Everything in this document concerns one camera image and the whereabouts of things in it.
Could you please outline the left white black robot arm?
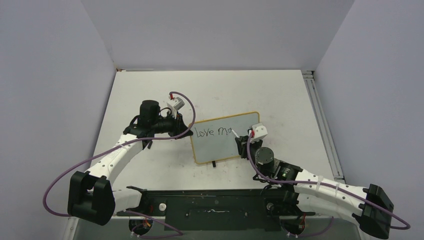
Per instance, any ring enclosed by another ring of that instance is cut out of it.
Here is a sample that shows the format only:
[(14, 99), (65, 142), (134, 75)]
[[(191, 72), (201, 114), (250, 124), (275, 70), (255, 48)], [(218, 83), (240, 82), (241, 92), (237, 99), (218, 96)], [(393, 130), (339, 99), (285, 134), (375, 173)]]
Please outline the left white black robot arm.
[(114, 190), (113, 184), (127, 164), (156, 138), (168, 134), (168, 139), (181, 139), (193, 135), (185, 125), (179, 110), (185, 105), (180, 97), (167, 102), (167, 114), (155, 100), (144, 100), (130, 124), (124, 129), (115, 149), (106, 153), (85, 172), (76, 171), (70, 178), (67, 212), (100, 226), (124, 210), (144, 215), (149, 201), (143, 198), (144, 190), (128, 186)]

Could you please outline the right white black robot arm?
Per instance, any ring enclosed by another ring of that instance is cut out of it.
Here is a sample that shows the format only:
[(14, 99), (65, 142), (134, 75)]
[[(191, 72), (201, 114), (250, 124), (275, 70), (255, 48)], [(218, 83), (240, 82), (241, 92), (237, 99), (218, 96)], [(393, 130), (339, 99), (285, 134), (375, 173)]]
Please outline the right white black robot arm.
[(280, 186), (289, 194), (282, 201), (287, 213), (323, 213), (354, 223), (372, 237), (389, 238), (394, 204), (382, 187), (342, 184), (275, 158), (273, 151), (263, 146), (268, 132), (262, 123), (252, 125), (244, 136), (232, 134), (238, 155), (255, 171), (253, 179), (267, 187)]

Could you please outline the yellow framed small whiteboard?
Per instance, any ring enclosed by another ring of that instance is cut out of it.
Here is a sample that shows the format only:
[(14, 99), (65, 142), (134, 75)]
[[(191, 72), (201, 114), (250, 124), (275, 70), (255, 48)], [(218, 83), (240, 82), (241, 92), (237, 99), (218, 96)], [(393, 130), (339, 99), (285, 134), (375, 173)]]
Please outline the yellow framed small whiteboard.
[(194, 123), (190, 137), (194, 162), (198, 165), (234, 159), (239, 156), (233, 129), (240, 137), (260, 122), (257, 111), (223, 116)]

